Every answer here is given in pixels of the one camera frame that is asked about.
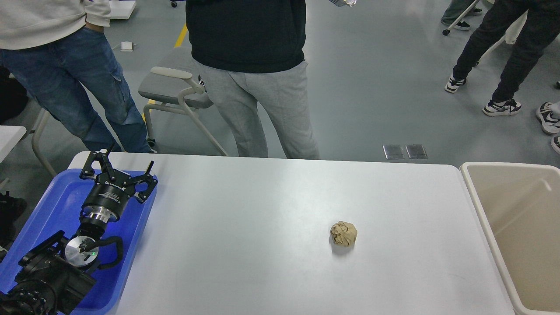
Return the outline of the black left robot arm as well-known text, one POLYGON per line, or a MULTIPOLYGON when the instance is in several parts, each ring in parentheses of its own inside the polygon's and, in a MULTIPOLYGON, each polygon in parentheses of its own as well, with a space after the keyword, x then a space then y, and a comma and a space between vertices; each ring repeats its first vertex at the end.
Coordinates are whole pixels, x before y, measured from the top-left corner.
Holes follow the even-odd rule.
POLYGON ((156 195, 151 173, 88 154, 48 187, 1 263, 3 315, 103 314, 120 295, 156 195))

